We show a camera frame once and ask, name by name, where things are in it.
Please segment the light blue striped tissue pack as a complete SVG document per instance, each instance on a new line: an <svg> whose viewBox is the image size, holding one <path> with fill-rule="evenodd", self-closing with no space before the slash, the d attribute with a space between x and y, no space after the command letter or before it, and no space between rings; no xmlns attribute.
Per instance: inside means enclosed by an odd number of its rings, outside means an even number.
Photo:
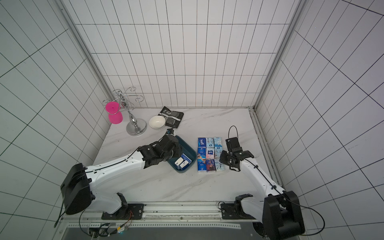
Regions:
<svg viewBox="0 0 384 240"><path fill-rule="evenodd" d="M221 172L221 171L225 171L225 166L224 164L222 164L219 160L215 159L215 167L216 167L216 171L218 172Z"/></svg>

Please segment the light blue figures tissue pack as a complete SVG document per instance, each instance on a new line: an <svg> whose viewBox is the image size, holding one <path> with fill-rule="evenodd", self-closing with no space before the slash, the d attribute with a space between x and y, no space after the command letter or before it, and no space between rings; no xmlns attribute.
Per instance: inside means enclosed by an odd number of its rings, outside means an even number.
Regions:
<svg viewBox="0 0 384 240"><path fill-rule="evenodd" d="M215 146L215 159L219 159L223 151L222 146Z"/></svg>

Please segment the light blue cartoon tissue pack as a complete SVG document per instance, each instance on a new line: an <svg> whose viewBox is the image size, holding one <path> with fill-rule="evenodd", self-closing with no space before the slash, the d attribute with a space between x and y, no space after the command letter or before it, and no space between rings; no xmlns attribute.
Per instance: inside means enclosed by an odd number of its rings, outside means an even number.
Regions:
<svg viewBox="0 0 384 240"><path fill-rule="evenodd" d="M215 147L222 147L222 138L221 137L214 137L214 145Z"/></svg>

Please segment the pink white Tempo tissue pack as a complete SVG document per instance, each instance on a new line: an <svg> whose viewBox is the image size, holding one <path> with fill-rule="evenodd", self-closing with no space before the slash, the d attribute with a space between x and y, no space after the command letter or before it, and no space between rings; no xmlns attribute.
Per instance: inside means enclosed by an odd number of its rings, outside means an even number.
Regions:
<svg viewBox="0 0 384 240"><path fill-rule="evenodd" d="M215 158L215 148L206 148L206 158L207 159Z"/></svg>

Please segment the dark purple anime tissue pack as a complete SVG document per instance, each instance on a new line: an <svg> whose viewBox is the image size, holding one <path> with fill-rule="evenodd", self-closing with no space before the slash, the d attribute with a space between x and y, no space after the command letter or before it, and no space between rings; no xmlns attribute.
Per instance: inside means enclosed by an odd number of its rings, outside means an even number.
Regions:
<svg viewBox="0 0 384 240"><path fill-rule="evenodd" d="M206 170L208 173L217 171L214 159L206 159Z"/></svg>

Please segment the light blue Vinda tissue pack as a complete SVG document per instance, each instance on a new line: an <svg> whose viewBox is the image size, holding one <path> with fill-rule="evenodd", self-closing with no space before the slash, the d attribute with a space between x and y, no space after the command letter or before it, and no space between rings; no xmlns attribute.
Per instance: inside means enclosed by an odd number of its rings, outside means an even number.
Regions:
<svg viewBox="0 0 384 240"><path fill-rule="evenodd" d="M206 146L207 148L214 148L215 147L214 138L206 138Z"/></svg>

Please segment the blue orange Vinda tissue pack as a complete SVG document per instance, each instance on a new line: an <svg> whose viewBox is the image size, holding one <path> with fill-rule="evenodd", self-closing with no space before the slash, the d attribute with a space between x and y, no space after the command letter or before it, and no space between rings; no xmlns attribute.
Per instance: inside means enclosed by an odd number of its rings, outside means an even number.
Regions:
<svg viewBox="0 0 384 240"><path fill-rule="evenodd" d="M206 159L207 148L199 147L198 148L198 159L205 160Z"/></svg>

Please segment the dark blue Tempo tissue pack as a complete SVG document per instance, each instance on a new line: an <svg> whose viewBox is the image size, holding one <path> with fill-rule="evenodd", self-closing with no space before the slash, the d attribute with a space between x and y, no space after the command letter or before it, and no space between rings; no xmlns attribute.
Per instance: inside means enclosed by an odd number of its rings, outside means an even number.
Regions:
<svg viewBox="0 0 384 240"><path fill-rule="evenodd" d="M198 147L206 148L207 147L207 139L206 138L198 138Z"/></svg>

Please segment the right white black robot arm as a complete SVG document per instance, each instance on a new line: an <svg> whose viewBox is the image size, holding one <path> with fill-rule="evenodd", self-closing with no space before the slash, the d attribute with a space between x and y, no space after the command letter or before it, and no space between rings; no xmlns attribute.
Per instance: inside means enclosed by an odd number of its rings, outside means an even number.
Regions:
<svg viewBox="0 0 384 240"><path fill-rule="evenodd" d="M232 204L218 205L226 220L250 220L255 231L271 240L285 240L305 232L304 219L298 196L277 185L260 167L253 163L254 155L244 151L237 137L226 140L227 151L222 151L220 163L230 170L243 173L257 193L237 196Z"/></svg>

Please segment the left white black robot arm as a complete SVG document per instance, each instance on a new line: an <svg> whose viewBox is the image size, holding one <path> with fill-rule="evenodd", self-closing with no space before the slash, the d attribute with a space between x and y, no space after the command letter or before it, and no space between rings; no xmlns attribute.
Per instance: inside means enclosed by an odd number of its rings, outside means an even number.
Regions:
<svg viewBox="0 0 384 240"><path fill-rule="evenodd" d="M159 141L136 148L119 159L85 167L72 166L61 185L62 207L66 215L85 210L102 211L113 219L123 219L129 204L121 193L110 194L107 184L131 172L141 171L171 158L179 158L183 147L176 136L165 134Z"/></svg>

